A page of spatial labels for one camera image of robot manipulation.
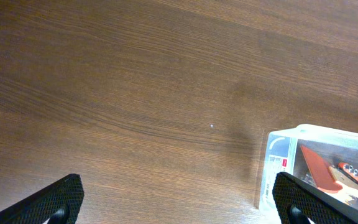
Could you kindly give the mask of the orange scraper with wooden handle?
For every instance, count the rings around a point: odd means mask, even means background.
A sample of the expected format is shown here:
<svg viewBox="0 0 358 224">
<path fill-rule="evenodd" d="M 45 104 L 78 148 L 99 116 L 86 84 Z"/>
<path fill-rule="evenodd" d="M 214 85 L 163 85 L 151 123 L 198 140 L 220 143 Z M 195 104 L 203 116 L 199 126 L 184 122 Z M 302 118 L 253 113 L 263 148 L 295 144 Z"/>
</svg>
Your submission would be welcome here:
<svg viewBox="0 0 358 224">
<path fill-rule="evenodd" d="M 317 189 L 346 205 L 355 206 L 358 203 L 358 184 L 338 165 L 330 164 L 306 146 L 300 149 Z"/>
</svg>

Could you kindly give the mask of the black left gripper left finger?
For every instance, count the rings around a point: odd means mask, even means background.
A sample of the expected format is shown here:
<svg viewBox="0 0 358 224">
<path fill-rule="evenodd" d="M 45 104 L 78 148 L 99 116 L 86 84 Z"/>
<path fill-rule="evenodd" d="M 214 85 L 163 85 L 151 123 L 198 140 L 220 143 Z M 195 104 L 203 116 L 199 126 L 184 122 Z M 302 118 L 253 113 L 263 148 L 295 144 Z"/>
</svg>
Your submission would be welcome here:
<svg viewBox="0 0 358 224">
<path fill-rule="evenodd" d="M 84 196 L 80 175 L 69 174 L 0 211 L 0 223 L 75 224 Z"/>
</svg>

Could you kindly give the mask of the clear plastic container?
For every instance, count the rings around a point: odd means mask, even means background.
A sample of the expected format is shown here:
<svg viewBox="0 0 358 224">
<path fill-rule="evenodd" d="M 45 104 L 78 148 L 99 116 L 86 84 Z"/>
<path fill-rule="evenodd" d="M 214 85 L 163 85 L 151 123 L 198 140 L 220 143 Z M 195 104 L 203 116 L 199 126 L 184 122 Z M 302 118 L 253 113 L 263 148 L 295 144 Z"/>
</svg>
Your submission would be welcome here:
<svg viewBox="0 0 358 224">
<path fill-rule="evenodd" d="M 259 202 L 260 211 L 270 223 L 279 222 L 272 194 L 279 172 L 287 172 L 316 188 L 301 146 L 308 147 L 330 164 L 336 166 L 340 162 L 346 162 L 358 169 L 357 133 L 311 124 L 272 131 L 267 139 Z M 358 203 L 350 207 L 358 210 Z"/>
</svg>

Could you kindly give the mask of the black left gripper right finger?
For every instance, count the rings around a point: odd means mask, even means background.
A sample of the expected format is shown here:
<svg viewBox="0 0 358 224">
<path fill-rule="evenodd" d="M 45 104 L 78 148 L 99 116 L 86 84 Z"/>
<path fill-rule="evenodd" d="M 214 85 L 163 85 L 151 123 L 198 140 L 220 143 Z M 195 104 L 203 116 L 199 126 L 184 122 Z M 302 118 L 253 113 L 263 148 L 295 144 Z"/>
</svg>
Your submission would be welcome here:
<svg viewBox="0 0 358 224">
<path fill-rule="evenodd" d="M 287 172 L 279 172 L 272 190 L 284 224 L 358 224 L 358 210 Z"/>
</svg>

